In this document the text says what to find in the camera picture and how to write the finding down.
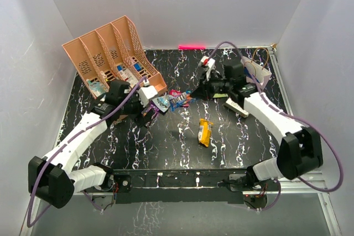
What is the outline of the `yellow snack bar packet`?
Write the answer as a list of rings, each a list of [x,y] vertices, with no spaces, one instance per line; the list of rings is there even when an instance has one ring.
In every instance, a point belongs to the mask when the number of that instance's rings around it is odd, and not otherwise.
[[[210,145],[211,131],[214,124],[208,120],[200,119],[199,121],[199,131],[198,131],[198,141],[199,144],[205,146],[206,148]]]

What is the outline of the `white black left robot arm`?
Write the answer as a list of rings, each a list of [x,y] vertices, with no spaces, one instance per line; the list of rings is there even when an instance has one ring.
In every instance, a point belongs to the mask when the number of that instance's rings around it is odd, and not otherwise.
[[[100,164],[74,170],[74,165],[88,147],[121,116],[131,116],[140,126],[152,118],[144,114],[158,96],[156,88],[142,78],[134,87],[114,80],[108,92],[98,96],[78,125],[52,151],[42,158],[35,156],[28,164],[28,190],[55,208],[64,207],[73,194],[97,186],[109,191],[114,185],[112,170]]]

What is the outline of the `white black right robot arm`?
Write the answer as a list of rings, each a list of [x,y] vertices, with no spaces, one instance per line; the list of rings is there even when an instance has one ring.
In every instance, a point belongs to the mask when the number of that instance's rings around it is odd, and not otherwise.
[[[259,190],[269,179],[293,180],[323,165],[319,133],[287,117],[264,93],[258,92],[255,84],[246,81],[242,64],[225,65],[222,75],[216,71],[213,60],[202,60],[198,66],[203,73],[192,98],[207,101],[217,93],[227,94],[259,120],[279,144],[277,157],[249,166],[244,176],[229,184]]]

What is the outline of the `purple brown M&M's packet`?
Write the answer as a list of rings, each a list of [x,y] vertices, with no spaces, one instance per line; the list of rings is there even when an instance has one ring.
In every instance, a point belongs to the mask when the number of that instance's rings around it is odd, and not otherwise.
[[[149,106],[144,109],[142,115],[144,117],[154,119],[159,115],[159,113],[160,109],[154,103],[150,103]]]

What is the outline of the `light blue Himalaya snack packet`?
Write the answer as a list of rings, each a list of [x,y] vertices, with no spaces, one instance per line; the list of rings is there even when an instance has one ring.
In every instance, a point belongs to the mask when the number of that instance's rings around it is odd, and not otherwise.
[[[169,95],[159,96],[152,101],[162,113],[167,112],[170,107]]]

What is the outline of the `red snack packet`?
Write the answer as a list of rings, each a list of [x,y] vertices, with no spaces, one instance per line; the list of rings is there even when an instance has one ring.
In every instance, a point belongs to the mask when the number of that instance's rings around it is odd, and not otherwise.
[[[178,90],[170,90],[169,91],[169,98],[173,99],[173,98],[177,98],[181,95],[182,93]]]

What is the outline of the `blue M&M's packet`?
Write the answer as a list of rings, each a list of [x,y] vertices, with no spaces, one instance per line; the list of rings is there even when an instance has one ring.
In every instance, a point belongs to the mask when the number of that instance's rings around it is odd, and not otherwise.
[[[172,111],[175,111],[179,107],[188,107],[189,102],[192,101],[190,97],[191,91],[185,91],[183,93],[179,93],[176,96],[173,96],[170,100],[170,107]]]

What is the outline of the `blue Burts chips bag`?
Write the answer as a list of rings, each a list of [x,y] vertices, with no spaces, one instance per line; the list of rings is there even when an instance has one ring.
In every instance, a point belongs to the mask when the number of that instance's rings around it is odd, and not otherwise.
[[[259,83],[259,80],[257,79],[257,69],[253,65],[245,66],[244,73],[245,73],[246,77],[249,79],[249,82]]]

